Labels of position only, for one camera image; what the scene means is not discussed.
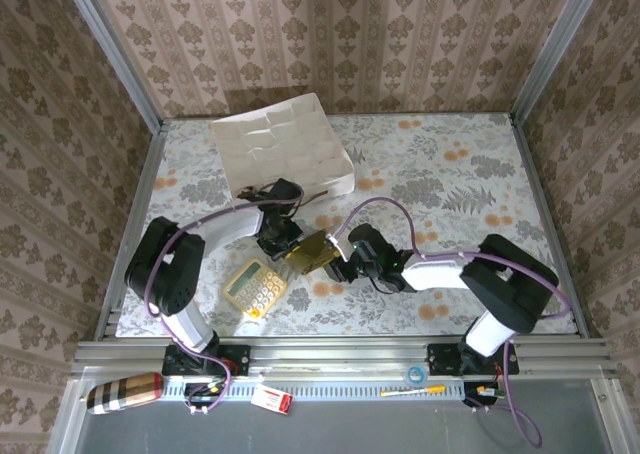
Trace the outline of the white divided organizer box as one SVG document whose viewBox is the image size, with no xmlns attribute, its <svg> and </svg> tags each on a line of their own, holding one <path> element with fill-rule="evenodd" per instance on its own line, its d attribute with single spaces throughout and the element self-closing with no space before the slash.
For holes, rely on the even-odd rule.
<svg viewBox="0 0 640 454">
<path fill-rule="evenodd" d="M 353 162 L 314 93 L 215 120 L 210 130 L 234 195 L 280 178 L 298 184 L 306 198 L 354 191 Z"/>
</svg>

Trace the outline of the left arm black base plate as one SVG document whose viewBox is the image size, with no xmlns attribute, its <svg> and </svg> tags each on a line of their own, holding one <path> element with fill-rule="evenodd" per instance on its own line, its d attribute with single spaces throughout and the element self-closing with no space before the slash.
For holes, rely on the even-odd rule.
<svg viewBox="0 0 640 454">
<path fill-rule="evenodd" d="M 248 345 L 221 345 L 218 358 L 224 362 L 231 376 L 246 376 L 250 365 Z M 166 348 L 162 365 L 163 376 L 225 376 L 224 369 L 213 361 L 183 352 L 178 346 Z"/>
</svg>

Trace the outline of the long aluminium frame rail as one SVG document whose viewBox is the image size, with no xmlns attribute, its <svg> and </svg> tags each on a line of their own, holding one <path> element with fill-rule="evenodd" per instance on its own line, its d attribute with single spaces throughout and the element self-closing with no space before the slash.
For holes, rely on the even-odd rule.
<svg viewBox="0 0 640 454">
<path fill-rule="evenodd" d="M 428 346 L 458 341 L 453 336 L 309 336 L 232 337 L 223 345 L 250 347 L 250 372 L 276 376 L 391 374 L 427 357 Z M 159 370 L 169 345 L 166 338 L 113 338 L 82 342 L 71 367 L 83 373 L 135 374 Z M 515 340 L 520 372 L 531 378 L 613 377 L 617 363 L 601 339 L 574 335 L 521 336 Z"/>
</svg>

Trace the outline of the grey metal shelf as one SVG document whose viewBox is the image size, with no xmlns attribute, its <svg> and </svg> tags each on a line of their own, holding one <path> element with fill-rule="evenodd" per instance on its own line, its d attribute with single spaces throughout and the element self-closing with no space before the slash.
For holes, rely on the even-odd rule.
<svg viewBox="0 0 640 454">
<path fill-rule="evenodd" d="M 534 448 L 508 409 L 409 399 L 305 400 L 289 414 L 226 401 L 210 414 L 157 401 L 106 415 L 86 411 L 87 383 L 62 402 L 46 454 L 640 454 L 620 384 L 517 381 Z"/>
</svg>

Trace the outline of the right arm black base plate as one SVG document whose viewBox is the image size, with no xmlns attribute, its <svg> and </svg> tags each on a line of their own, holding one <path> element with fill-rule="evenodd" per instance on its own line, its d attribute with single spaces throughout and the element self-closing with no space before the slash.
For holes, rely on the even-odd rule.
<svg viewBox="0 0 640 454">
<path fill-rule="evenodd" d="M 426 362 L 431 376 L 495 375 L 504 369 L 504 346 L 485 357 L 463 342 L 432 343 L 427 346 Z"/>
</svg>

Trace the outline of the yellow calculator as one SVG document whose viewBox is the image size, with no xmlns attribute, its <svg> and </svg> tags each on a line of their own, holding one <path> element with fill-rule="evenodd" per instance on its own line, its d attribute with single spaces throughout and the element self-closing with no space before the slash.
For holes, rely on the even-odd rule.
<svg viewBox="0 0 640 454">
<path fill-rule="evenodd" d="M 244 316 L 261 319 L 284 295 L 287 280 L 259 259 L 250 259 L 227 281 L 224 297 Z"/>
</svg>

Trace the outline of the plaid rolled cloth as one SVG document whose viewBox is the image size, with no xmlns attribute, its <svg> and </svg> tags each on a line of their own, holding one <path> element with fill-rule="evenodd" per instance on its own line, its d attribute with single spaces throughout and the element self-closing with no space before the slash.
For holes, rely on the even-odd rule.
<svg viewBox="0 0 640 454">
<path fill-rule="evenodd" d="M 145 373 L 95 386 L 86 398 L 90 414 L 104 415 L 159 400 L 165 379 L 160 373 Z"/>
</svg>

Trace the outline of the aluminium table side rail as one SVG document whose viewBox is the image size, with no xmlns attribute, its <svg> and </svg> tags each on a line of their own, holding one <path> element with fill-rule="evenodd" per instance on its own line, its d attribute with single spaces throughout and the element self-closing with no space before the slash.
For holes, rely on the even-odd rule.
<svg viewBox="0 0 640 454">
<path fill-rule="evenodd" d="M 547 202 L 546 193 L 538 175 L 534 158 L 528 146 L 523 128 L 521 124 L 512 117 L 509 117 L 509 120 L 511 121 L 514 139 L 518 146 L 528 182 L 533 192 L 536 207 L 540 214 L 542 228 L 545 231 L 551 258 L 553 260 L 553 266 L 556 268 L 560 287 L 563 289 L 563 293 L 568 299 L 578 333 L 583 338 L 600 338 L 601 335 L 592 325 L 591 315 L 585 308 L 585 304 L 581 300 L 574 285 L 569 264 L 562 249 L 561 239 L 556 230 L 552 212 L 549 207 L 549 203 Z"/>
<path fill-rule="evenodd" d="M 136 193 L 131 204 L 127 224 L 120 242 L 105 299 L 94 332 L 94 341 L 103 341 L 115 336 L 121 308 L 126 296 L 125 272 L 138 246 L 144 229 L 146 213 L 153 192 L 157 172 L 162 161 L 164 146 L 170 128 L 163 121 L 153 136 L 141 171 Z"/>
</svg>

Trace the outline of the floral tablecloth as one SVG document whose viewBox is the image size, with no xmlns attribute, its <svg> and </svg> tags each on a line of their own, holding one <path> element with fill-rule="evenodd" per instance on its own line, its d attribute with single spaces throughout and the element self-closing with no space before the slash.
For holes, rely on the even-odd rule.
<svg viewBox="0 0 640 454">
<path fill-rule="evenodd" d="M 399 249 L 474 249 L 498 233 L 547 266 L 545 231 L 511 123 L 504 114 L 334 116 L 349 154 L 355 188 L 302 208 L 305 233 L 368 223 Z M 261 256 L 252 239 L 210 254 L 196 302 L 222 336 L 460 334 L 483 312 L 465 289 L 416 294 L 380 292 L 364 279 L 337 284 L 322 270 L 292 277 L 285 294 L 259 320 L 222 294 L 228 279 Z"/>
</svg>

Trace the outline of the yellow white pen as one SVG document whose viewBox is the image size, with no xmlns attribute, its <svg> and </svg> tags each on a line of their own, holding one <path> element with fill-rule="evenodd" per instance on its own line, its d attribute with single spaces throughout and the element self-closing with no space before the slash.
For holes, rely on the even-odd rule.
<svg viewBox="0 0 640 454">
<path fill-rule="evenodd" d="M 447 387 L 441 384 L 441 385 L 425 386 L 420 388 L 382 391 L 380 393 L 380 396 L 395 397 L 395 396 L 418 395 L 418 394 L 435 395 L 435 394 L 444 394 L 446 390 L 447 390 Z"/>
</svg>

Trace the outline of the aluminium corner post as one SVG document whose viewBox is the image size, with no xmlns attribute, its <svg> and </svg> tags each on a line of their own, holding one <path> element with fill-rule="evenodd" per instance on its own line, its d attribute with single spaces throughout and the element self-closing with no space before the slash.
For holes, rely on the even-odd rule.
<svg viewBox="0 0 640 454">
<path fill-rule="evenodd" d="M 98 0 L 73 1 L 151 134 L 158 134 L 163 124 L 162 116 L 155 108 L 105 9 L 100 6 Z"/>
<path fill-rule="evenodd" d="M 549 83 L 594 0 L 566 0 L 511 109 L 514 124 L 522 124 Z"/>
</svg>

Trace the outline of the small red white box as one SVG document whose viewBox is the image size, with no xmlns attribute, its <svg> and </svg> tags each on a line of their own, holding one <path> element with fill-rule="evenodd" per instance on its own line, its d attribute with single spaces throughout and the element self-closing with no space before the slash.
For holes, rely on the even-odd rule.
<svg viewBox="0 0 640 454">
<path fill-rule="evenodd" d="M 294 397 L 285 391 L 258 384 L 255 386 L 250 403 L 270 412 L 288 415 L 293 399 Z"/>
</svg>

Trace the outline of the green striped sock orange toe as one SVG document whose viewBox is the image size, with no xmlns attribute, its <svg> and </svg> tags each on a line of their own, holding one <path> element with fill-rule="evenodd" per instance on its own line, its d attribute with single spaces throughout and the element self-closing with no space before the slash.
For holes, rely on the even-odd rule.
<svg viewBox="0 0 640 454">
<path fill-rule="evenodd" d="M 341 256 L 325 230 L 301 240 L 286 256 L 288 265 L 298 274 L 306 275 L 323 268 Z"/>
</svg>

